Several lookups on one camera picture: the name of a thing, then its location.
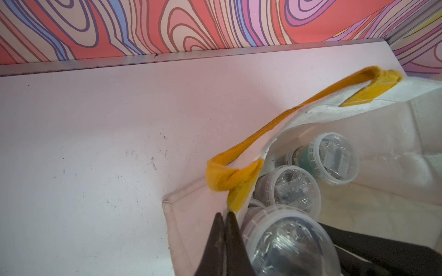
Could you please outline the seed jar green label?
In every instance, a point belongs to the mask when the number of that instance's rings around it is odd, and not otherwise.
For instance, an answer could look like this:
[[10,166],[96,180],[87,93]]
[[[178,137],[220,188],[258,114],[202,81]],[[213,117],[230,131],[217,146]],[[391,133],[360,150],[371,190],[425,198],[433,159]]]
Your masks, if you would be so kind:
[[336,132],[321,133],[308,145],[292,149],[284,163],[306,170],[317,181],[338,186],[353,182],[360,171],[354,146]]

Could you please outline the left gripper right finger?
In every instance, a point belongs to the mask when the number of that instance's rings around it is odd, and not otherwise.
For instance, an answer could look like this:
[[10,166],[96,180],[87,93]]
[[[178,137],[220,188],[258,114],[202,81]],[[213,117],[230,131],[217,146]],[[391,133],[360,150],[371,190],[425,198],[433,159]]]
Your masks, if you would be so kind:
[[234,212],[229,212],[225,225],[226,275],[255,276]]

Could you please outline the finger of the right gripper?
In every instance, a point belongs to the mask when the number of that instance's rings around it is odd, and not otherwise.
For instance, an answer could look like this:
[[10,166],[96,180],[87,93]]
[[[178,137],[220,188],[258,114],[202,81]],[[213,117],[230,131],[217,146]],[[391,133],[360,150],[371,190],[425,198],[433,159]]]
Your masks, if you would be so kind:
[[429,247],[320,226],[335,245],[344,276],[442,274],[442,255]]

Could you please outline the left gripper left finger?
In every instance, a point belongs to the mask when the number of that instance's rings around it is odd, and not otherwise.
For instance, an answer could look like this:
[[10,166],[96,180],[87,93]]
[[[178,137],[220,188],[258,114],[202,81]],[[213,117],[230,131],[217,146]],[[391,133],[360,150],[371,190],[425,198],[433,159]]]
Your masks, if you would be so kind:
[[222,276],[224,270],[224,219],[217,213],[208,236],[203,256],[194,276]]

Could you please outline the seed jar purple label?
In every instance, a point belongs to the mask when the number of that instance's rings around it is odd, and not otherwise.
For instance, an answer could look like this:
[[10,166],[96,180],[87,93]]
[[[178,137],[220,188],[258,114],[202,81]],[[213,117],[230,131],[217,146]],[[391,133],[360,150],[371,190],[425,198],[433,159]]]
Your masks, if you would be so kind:
[[339,276],[335,246],[307,213],[287,205],[250,207],[241,233],[257,276]]

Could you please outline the white canvas bag yellow handles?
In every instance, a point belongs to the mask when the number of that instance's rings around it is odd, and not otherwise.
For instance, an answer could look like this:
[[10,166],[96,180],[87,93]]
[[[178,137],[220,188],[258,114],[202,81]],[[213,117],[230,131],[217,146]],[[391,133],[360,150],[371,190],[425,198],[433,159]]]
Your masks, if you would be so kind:
[[439,276],[442,83],[367,67],[163,201],[177,276]]

